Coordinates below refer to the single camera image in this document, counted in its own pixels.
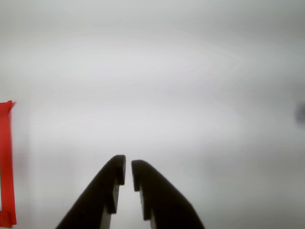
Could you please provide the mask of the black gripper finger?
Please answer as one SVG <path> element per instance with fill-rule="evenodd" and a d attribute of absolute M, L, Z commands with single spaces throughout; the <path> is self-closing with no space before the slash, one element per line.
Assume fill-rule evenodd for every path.
<path fill-rule="evenodd" d="M 112 157 L 58 224 L 58 229 L 109 229 L 116 214 L 119 187 L 125 182 L 126 157 Z"/>
<path fill-rule="evenodd" d="M 133 160 L 132 177 L 152 229 L 204 229 L 191 203 L 149 163 Z"/>

